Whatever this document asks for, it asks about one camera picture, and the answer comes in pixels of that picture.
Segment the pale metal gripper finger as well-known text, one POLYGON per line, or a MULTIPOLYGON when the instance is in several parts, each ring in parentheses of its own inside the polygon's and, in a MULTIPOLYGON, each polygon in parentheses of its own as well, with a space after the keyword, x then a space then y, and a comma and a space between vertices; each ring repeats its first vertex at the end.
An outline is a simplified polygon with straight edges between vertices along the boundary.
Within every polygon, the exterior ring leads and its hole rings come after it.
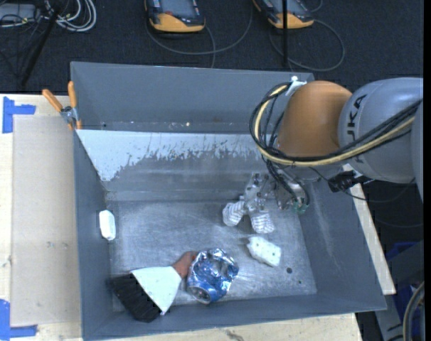
POLYGON ((266 208, 269 201, 275 198, 275 187, 273 185, 266 185, 262 188, 256 189, 255 195, 255 208, 258 211, 262 211, 266 208))
POLYGON ((243 199, 248 207, 255 207, 256 189, 262 188, 266 184, 265 176, 261 173, 253 173, 245 186, 243 199))

